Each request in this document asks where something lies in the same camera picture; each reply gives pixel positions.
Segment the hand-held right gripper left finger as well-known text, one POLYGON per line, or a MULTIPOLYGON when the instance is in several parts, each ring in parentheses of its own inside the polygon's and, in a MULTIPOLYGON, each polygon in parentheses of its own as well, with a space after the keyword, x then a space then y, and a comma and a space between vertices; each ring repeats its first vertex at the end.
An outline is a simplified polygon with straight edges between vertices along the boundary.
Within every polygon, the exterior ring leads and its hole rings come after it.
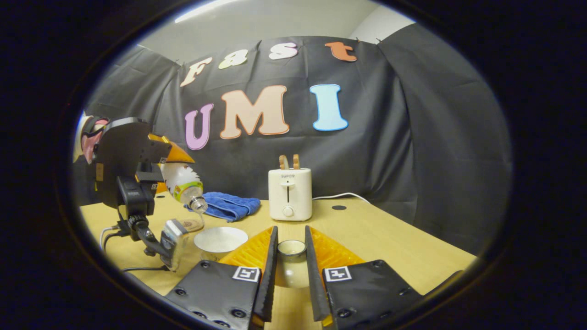
POLYGON ((201 260, 166 298, 218 330, 261 330, 272 319, 277 243, 273 226, 219 261, 201 260))

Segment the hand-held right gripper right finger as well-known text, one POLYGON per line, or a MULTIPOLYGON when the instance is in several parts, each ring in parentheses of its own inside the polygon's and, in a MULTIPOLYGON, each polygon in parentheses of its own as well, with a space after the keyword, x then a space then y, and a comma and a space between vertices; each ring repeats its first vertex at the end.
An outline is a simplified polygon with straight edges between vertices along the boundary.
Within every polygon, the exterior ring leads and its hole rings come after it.
POLYGON ((305 244, 314 320, 324 330, 390 329, 423 300, 382 259, 365 261, 310 226, 305 244))

